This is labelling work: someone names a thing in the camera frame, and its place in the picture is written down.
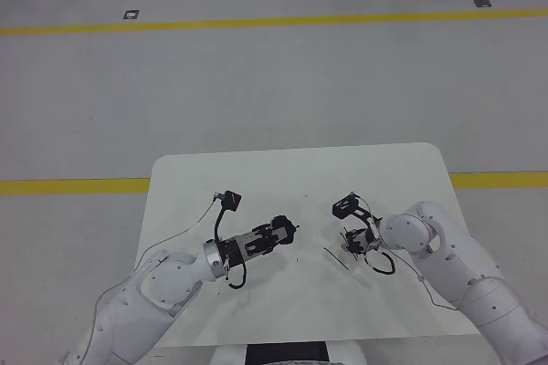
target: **black panel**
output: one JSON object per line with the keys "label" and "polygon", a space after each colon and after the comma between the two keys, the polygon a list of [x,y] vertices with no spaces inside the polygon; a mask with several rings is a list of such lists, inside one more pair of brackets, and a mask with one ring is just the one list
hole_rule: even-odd
{"label": "black panel", "polygon": [[476,7],[491,7],[490,0],[473,0],[473,3],[475,3]]}
{"label": "black panel", "polygon": [[324,342],[287,342],[248,345],[246,365],[264,365],[290,360],[329,361]]}

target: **black cable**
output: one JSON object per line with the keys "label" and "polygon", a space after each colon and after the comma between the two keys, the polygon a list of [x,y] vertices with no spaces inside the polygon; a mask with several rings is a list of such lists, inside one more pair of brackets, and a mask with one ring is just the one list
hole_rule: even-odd
{"label": "black cable", "polygon": [[221,208],[221,211],[219,212],[219,215],[217,216],[216,220],[216,226],[214,228],[214,236],[216,240],[216,245],[219,245],[219,234],[217,233],[217,228],[219,228],[219,224],[221,223],[221,219],[223,218],[223,213],[226,212],[225,208]]}
{"label": "black cable", "polygon": [[380,270],[379,268],[375,268],[375,267],[372,267],[372,269],[376,273],[380,273],[380,274],[384,274],[384,275],[393,275],[393,274],[395,274],[395,265],[394,265],[394,260],[392,259],[392,257],[390,255],[388,255],[387,253],[385,253],[385,252],[383,252],[382,255],[387,257],[388,260],[390,260],[390,265],[392,266],[392,271],[384,271],[384,270]]}
{"label": "black cable", "polygon": [[[214,229],[214,236],[215,236],[215,240],[216,240],[216,245],[219,245],[220,242],[221,242],[221,241],[219,241],[219,234],[217,233],[217,229],[219,228],[219,224],[221,223],[221,219],[223,218],[223,214],[225,212],[226,212],[226,209],[221,208],[221,211],[219,212],[219,215],[217,216],[216,226],[215,226],[215,229]],[[229,287],[231,287],[233,289],[241,289],[246,284],[246,276],[248,276],[248,269],[246,268],[246,262],[244,261],[243,256],[242,256],[241,265],[244,267],[244,276],[242,278],[241,284],[239,284],[239,285],[229,283]]]}
{"label": "black cable", "polygon": [[241,284],[239,284],[239,285],[229,283],[229,287],[231,287],[232,289],[241,289],[246,284],[246,276],[248,275],[248,269],[246,268],[246,262],[242,261],[241,265],[244,267],[244,276],[241,280]]}

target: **table surface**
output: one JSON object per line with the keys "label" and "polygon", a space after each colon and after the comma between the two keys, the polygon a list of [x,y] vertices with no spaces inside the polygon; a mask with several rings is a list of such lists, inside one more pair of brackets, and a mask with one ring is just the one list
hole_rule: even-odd
{"label": "table surface", "polygon": [[[344,226],[361,226],[355,218],[331,215],[332,204],[351,191],[376,215],[431,200],[465,224],[440,152],[431,144],[164,156],[153,167],[138,256],[193,225],[213,193],[225,190],[242,200],[237,212],[225,214],[221,236],[243,234],[284,214],[300,225],[294,243],[251,260],[241,290],[223,278],[204,283],[157,347],[477,333],[459,313],[432,306],[416,274],[397,259],[396,273],[383,276],[361,261],[347,271],[323,250],[338,247]],[[162,247],[196,255],[213,236],[218,210],[216,204],[195,230]],[[386,264],[377,253],[369,255],[373,264]],[[236,283],[241,270],[233,271]],[[438,295],[435,300],[444,303]]]}

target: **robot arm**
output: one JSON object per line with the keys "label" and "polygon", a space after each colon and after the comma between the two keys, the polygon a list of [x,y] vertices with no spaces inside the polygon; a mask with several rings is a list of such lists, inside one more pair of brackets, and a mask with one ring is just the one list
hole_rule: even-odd
{"label": "robot arm", "polygon": [[248,260],[270,253],[276,245],[292,243],[296,228],[281,215],[246,234],[209,240],[197,257],[156,252],[98,313],[93,330],[90,328],[77,349],[58,364],[136,363],[183,313],[204,281],[227,277],[230,268],[244,266]]}
{"label": "robot arm", "polygon": [[[379,224],[382,245],[404,249],[430,285],[463,313],[505,364],[548,364],[548,329],[503,280],[483,246],[437,203],[421,202]],[[440,246],[430,242],[438,237]]]}

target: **yellow tape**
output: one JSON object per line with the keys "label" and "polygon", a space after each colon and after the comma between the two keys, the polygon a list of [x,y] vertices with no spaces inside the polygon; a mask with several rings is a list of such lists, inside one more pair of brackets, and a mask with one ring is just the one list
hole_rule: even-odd
{"label": "yellow tape", "polygon": [[0,195],[148,193],[150,179],[0,181]]}
{"label": "yellow tape", "polygon": [[78,33],[154,32],[263,26],[323,26],[333,24],[451,22],[522,17],[548,17],[548,9],[491,10],[420,14],[369,14],[358,16],[298,16],[256,19],[222,19],[169,23],[122,23],[74,26],[0,28],[0,36],[48,36]]}
{"label": "yellow tape", "polygon": [[451,173],[455,189],[548,188],[548,172]]}
{"label": "yellow tape", "polygon": [[[451,173],[455,189],[548,188],[548,172]],[[0,195],[148,193],[150,179],[0,181]]]}

